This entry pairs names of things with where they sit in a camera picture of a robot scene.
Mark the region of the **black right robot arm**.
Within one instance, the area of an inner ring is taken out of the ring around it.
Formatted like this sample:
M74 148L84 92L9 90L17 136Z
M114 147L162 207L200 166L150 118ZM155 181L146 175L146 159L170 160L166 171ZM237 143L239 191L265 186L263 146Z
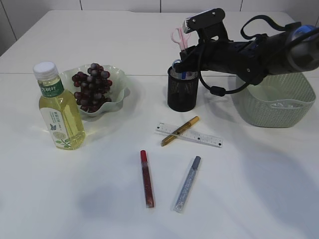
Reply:
M210 40L182 51L177 72L230 73L260 84L269 75L307 72L319 66L319 30L303 25L291 31L246 41Z

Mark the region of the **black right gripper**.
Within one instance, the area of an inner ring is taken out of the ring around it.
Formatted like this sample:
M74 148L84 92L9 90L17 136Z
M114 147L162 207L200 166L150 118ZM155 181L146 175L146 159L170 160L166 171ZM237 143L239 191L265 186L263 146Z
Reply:
M254 41L214 40L208 38L203 29L197 33L198 44L180 52L181 71L229 73L252 85L259 84L267 76L266 67L258 56L258 44Z

